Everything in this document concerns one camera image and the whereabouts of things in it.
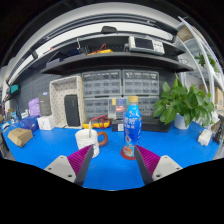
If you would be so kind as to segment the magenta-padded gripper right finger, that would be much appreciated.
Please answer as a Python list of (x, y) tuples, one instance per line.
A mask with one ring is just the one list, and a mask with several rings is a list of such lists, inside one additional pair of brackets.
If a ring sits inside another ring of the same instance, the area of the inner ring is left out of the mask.
[(158, 156), (139, 145), (134, 147), (134, 155), (145, 185), (182, 169), (182, 167), (168, 155)]

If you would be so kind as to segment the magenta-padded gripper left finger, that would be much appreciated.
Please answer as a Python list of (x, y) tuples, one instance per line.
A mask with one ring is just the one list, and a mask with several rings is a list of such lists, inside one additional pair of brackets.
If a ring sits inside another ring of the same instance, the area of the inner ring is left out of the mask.
[(93, 156), (93, 151), (93, 146), (89, 145), (68, 157), (60, 155), (45, 168), (45, 171), (82, 186)]

